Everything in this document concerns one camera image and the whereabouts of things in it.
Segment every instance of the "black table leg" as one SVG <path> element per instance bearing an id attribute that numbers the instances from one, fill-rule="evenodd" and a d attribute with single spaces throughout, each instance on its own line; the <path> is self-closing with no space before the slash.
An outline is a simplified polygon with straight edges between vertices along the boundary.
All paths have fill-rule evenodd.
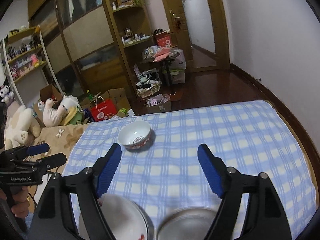
<path id="1" fill-rule="evenodd" d="M 165 70 L 167 71 L 167 77 L 168 77 L 168 80 L 169 80 L 169 86 L 171 88 L 171 95 L 174 95 L 176 92 L 174 91 L 174 88 L 172 86 L 172 78 L 171 78 L 171 73 L 170 73 L 170 69 L 169 69 L 168 60 L 164 60 L 164 66 L 165 66 Z"/>

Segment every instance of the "red shopping bag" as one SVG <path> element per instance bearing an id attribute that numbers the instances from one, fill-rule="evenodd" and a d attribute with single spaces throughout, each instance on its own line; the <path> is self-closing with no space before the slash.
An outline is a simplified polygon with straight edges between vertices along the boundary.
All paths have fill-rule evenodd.
<path id="1" fill-rule="evenodd" d="M 96 122 L 111 119 L 115 114 L 118 113 L 111 99 L 104 100 L 101 96 L 96 96 L 94 98 L 94 103 L 96 106 L 91 108 L 91 114 Z M 102 99 L 103 102 L 97 104 L 98 98 Z"/>

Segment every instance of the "small table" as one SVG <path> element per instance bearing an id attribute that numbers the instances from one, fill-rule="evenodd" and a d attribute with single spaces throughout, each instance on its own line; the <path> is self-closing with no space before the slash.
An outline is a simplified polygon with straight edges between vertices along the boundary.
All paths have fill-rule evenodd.
<path id="1" fill-rule="evenodd" d="M 165 67 L 165 70 L 166 70 L 167 76 L 168 76 L 168 80 L 169 80 L 169 86 L 171 88 L 171 96 L 175 96 L 178 93 L 175 92 L 175 89 L 172 86 L 172 77 L 171 77 L 171 73 L 170 73 L 170 69 L 169 69 L 169 63 L 174 61 L 179 55 L 180 55 L 180 53 L 176 52 L 173 56 L 166 57 L 163 60 L 158 61 L 158 62 L 153 62 L 155 60 L 155 58 L 148 58 L 148 59 L 142 60 L 140 62 L 140 64 L 143 64 L 143 63 L 160 63 L 161 70 L 162 70 L 163 66 Z M 180 101 L 181 97 L 182 97 L 182 93 L 179 93 L 179 95 L 177 95 L 176 98 L 171 98 L 171 101 Z"/>

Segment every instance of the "brown blanket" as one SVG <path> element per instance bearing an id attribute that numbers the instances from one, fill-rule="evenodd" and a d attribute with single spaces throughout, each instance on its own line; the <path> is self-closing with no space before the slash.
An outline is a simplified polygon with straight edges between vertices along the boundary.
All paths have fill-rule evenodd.
<path id="1" fill-rule="evenodd" d="M 74 145 L 77 143 L 85 129 L 87 129 L 89 124 L 80 124 L 80 125 L 67 125 L 67 126 L 58 126 L 51 128 L 43 128 L 41 130 L 40 136 L 33 141 L 32 145 L 38 145 L 42 143 L 47 143 L 50 146 L 50 150 L 47 153 L 42 153 L 36 156 L 32 156 L 28 160 L 36 161 L 37 159 L 47 157 L 49 155 L 54 155 L 57 153 L 63 153 L 67 159 L 70 156 L 70 152 L 73 149 Z M 63 172 L 65 165 L 58 168 L 52 169 L 52 172 Z M 37 192 L 38 186 L 29 187 L 30 194 L 34 197 Z M 30 199 L 30 212 L 34 212 L 34 202 Z"/>

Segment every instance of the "bowl rim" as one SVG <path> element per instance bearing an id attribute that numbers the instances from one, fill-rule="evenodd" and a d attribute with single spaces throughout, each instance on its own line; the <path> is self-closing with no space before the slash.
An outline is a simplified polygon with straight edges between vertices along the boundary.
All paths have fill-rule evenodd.
<path id="1" fill-rule="evenodd" d="M 119 140 L 119 135 L 120 135 L 121 131 L 122 131 L 125 127 L 127 127 L 128 125 L 130 125 L 130 124 L 132 124 L 132 123 L 135 123 L 135 122 L 144 122 L 144 123 L 147 123 L 148 126 L 149 126 L 149 132 L 148 132 L 148 134 L 147 134 L 141 141 L 139 141 L 139 142 L 137 142 L 137 143 L 122 144 L 122 143 L 120 142 L 120 140 Z M 134 146 L 134 145 L 140 144 L 142 141 L 144 141 L 145 139 L 147 139 L 148 136 L 149 136 L 149 134 L 150 134 L 150 131 L 151 131 L 151 125 L 150 125 L 149 122 L 144 121 L 144 120 L 137 120 L 137 121 L 133 121 L 133 122 L 127 124 L 126 126 L 122 127 L 121 130 L 120 130 L 120 132 L 118 133 L 118 138 L 117 138 L 117 139 L 118 139 L 118 142 L 120 142 L 120 144 L 123 145 L 123 146 Z"/>

